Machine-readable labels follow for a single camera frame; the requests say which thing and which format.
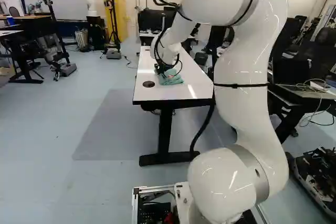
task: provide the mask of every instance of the gray floor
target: gray floor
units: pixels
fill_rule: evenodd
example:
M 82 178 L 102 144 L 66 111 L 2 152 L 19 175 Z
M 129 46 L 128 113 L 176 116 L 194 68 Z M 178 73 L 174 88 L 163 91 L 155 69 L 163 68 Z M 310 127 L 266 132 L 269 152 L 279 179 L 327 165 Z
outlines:
M 123 53 L 133 61 L 130 67 L 137 66 L 139 48 L 132 39 L 123 45 Z M 70 77 L 53 82 L 48 68 L 41 68 L 46 78 L 42 85 L 8 84 L 0 89 L 1 224 L 130 223 L 134 186 L 186 180 L 187 164 L 138 166 L 139 153 L 156 148 L 158 118 L 132 106 L 136 70 L 127 68 L 124 59 L 100 55 L 70 51 L 78 65 Z M 177 111 L 172 151 L 188 149 L 206 111 Z M 144 122 L 128 120 L 134 115 Z M 323 114 L 316 121 L 330 119 Z M 335 146 L 335 125 L 298 130 L 300 136 L 284 144 L 294 155 L 320 145 Z M 215 113 L 196 148 L 203 152 L 234 141 L 229 125 Z M 272 223 L 327 223 L 293 181 L 263 209 Z

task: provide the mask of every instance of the white robot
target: white robot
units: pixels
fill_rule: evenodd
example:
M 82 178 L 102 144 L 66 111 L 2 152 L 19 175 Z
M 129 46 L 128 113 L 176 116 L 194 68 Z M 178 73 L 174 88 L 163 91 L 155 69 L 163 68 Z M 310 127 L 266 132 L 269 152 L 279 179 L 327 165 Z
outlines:
M 233 43 L 215 65 L 214 83 L 219 113 L 238 139 L 190 164 L 187 190 L 193 203 L 188 214 L 179 211 L 189 223 L 233 223 L 288 180 L 286 156 L 267 108 L 268 59 L 287 9 L 288 0 L 182 0 L 172 27 L 152 43 L 152 57 L 172 64 L 196 23 L 235 27 Z M 195 209 L 201 216 L 196 220 Z

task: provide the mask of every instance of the yellow cabinet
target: yellow cabinet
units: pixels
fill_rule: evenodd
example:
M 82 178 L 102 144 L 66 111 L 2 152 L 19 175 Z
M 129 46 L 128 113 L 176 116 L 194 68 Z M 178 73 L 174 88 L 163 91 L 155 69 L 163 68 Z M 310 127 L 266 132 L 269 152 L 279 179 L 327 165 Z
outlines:
M 118 36 L 121 42 L 128 38 L 128 31 L 127 31 L 127 15 L 126 15 L 126 2 L 125 0 L 114 0 L 115 4 L 115 11 L 117 17 L 117 28 L 118 28 Z M 110 15 L 111 6 L 105 7 L 105 14 L 106 14 L 106 21 L 107 21 L 107 28 L 109 32 L 109 37 L 113 31 L 112 29 L 112 22 L 111 22 L 111 15 Z

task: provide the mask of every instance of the desk leg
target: desk leg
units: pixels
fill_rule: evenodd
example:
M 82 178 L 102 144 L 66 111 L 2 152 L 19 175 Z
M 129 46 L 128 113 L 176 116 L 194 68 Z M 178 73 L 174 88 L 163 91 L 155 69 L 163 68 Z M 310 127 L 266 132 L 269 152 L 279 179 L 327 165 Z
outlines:
M 30 66 L 27 63 L 27 60 L 23 56 L 23 52 L 21 50 L 21 47 L 19 43 L 15 41 L 9 41 L 9 46 L 12 49 L 12 54 L 15 56 L 14 59 L 16 60 L 17 64 L 20 67 L 21 73 L 18 73 L 10 78 L 9 82 L 11 83 L 33 83 L 33 84 L 41 84 L 43 83 L 42 80 L 35 80 L 32 79 L 30 76 Z M 25 76 L 25 79 L 17 79 L 21 75 Z
M 292 109 L 286 118 L 281 121 L 275 130 L 281 144 L 286 141 L 292 130 L 299 124 L 304 114 L 305 111 L 302 108 Z
M 199 152 L 169 152 L 172 117 L 173 109 L 167 108 L 161 110 L 157 153 L 140 156 L 140 166 L 191 162 L 200 154 Z

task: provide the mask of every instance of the green cloth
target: green cloth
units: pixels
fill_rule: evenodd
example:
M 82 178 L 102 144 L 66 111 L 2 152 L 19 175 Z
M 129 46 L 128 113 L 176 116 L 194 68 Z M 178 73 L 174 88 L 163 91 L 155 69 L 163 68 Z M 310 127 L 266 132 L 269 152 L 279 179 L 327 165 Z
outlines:
M 167 85 L 175 85 L 175 84 L 181 84 L 183 83 L 183 80 L 181 76 L 178 74 L 176 75 L 177 72 L 175 69 L 169 69 L 167 70 L 164 75 L 162 74 L 159 75 L 159 83 L 160 85 L 167 86 Z

